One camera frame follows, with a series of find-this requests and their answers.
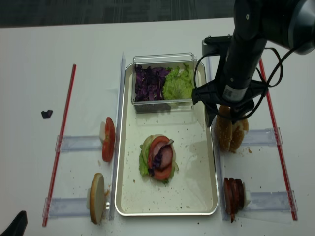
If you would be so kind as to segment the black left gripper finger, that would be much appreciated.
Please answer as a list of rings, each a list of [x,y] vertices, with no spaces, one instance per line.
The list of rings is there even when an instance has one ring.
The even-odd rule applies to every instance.
[[[23,236],[28,224],[27,212],[20,211],[1,236]]]

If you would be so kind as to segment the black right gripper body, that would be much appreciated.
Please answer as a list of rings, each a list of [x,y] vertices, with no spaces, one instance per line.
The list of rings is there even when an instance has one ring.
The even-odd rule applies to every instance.
[[[193,104],[202,103],[206,110],[216,111],[217,105],[225,105],[240,111],[253,111],[256,107],[253,99],[265,96],[268,87],[262,81],[250,81],[248,88],[235,89],[229,85],[224,85],[220,91],[220,85],[216,80],[210,82],[199,81],[194,78],[192,91]]]

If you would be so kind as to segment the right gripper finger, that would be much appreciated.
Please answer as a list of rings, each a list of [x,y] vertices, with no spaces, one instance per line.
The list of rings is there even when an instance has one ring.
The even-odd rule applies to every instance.
[[[232,122],[237,122],[240,118],[244,117],[247,112],[252,111],[254,105],[243,105],[241,107],[231,107],[230,117]]]
[[[205,122],[207,127],[210,127],[212,125],[212,122],[214,118],[216,117],[218,113],[217,105],[216,103],[205,103]]]

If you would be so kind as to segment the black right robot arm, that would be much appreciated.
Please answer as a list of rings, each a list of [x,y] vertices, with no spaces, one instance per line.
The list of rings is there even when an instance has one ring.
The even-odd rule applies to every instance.
[[[211,126],[223,116],[218,105],[231,108],[232,123],[249,118],[259,107],[270,80],[252,77],[266,43],[271,41],[288,53],[305,55],[315,47],[315,3],[312,0],[237,0],[234,3],[235,29],[231,36],[207,37],[203,57],[219,56],[215,78],[192,90],[192,102],[205,106],[205,121]]]

